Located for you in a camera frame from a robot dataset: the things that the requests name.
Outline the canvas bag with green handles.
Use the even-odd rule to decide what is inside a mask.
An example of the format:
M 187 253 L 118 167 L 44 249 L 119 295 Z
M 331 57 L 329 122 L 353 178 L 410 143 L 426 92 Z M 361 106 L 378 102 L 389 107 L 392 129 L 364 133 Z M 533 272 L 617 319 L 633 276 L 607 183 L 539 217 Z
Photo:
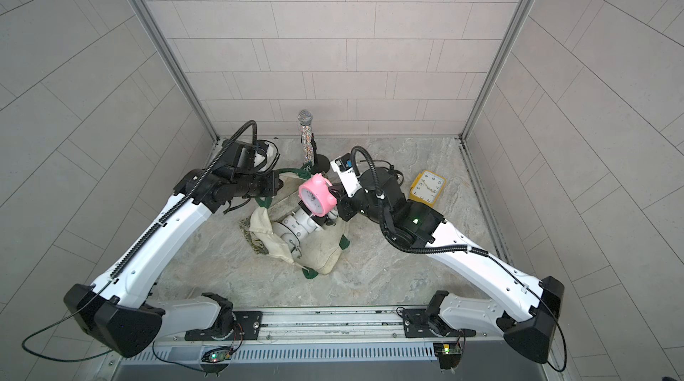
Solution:
M 284 185 L 271 202 L 258 201 L 258 207 L 240 221 L 248 244 L 258 254 L 299 267 L 306 278 L 333 271 L 350 241 L 348 222 L 332 210 L 324 217 L 308 211 L 299 197 L 305 183 L 294 169 L 281 174 Z

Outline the pink twin-bell alarm clock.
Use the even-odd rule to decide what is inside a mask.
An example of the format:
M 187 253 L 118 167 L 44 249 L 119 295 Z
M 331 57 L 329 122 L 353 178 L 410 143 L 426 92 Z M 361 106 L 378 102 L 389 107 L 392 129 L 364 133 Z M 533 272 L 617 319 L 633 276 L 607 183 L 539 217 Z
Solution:
M 312 215 L 324 217 L 338 204 L 331 193 L 331 182 L 322 174 L 315 174 L 299 186 L 299 197 Z

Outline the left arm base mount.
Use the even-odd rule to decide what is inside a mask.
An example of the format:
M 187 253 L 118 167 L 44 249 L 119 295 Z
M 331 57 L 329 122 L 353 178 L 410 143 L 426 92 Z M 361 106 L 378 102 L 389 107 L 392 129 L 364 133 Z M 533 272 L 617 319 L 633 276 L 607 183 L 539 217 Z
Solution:
M 231 315 L 219 315 L 208 329 L 194 329 L 185 333 L 185 341 L 252 341 L 257 340 L 263 313 L 258 311 L 237 311 Z

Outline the yellow square alarm clock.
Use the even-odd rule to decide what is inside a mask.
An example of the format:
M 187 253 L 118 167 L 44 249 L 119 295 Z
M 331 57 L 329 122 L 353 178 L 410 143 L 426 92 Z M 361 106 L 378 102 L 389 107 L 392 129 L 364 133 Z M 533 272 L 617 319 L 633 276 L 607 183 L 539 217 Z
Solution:
M 446 185 L 446 179 L 438 174 L 424 170 L 414 180 L 409 199 L 434 207 Z

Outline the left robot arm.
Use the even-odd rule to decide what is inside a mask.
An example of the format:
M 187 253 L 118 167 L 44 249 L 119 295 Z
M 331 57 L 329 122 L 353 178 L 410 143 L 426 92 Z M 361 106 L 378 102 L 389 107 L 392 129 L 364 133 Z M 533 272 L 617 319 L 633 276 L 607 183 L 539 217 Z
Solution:
M 134 357 L 152 342 L 188 332 L 199 340 L 233 336 L 233 305 L 215 293 L 162 303 L 150 302 L 158 277 L 201 224 L 235 197 L 265 199 L 283 187 L 276 172 L 221 176 L 194 169 L 148 230 L 91 284 L 74 285 L 64 303 L 80 329 L 123 357 Z

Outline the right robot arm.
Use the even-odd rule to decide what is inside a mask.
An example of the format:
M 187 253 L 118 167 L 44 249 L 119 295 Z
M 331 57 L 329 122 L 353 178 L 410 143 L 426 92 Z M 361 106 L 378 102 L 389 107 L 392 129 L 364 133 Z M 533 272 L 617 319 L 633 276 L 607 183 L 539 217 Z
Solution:
M 333 193 L 344 220 L 366 216 L 395 249 L 425 254 L 486 293 L 484 301 L 467 301 L 436 292 L 423 321 L 433 334 L 445 338 L 463 329 L 490 333 L 530 361 L 548 362 L 554 336 L 562 331 L 562 282 L 552 276 L 538 279 L 479 247 L 441 213 L 407 199 L 386 167 L 363 173 L 352 166 L 333 170 L 340 178 Z

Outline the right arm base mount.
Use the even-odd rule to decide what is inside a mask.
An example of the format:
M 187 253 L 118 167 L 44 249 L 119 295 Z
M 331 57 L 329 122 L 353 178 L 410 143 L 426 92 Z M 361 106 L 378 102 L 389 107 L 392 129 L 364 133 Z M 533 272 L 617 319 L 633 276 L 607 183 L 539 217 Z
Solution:
M 473 338 L 473 329 L 451 328 L 439 315 L 440 305 L 448 297 L 445 290 L 438 290 L 425 308 L 406 309 L 397 307 L 395 312 L 402 319 L 407 338 Z

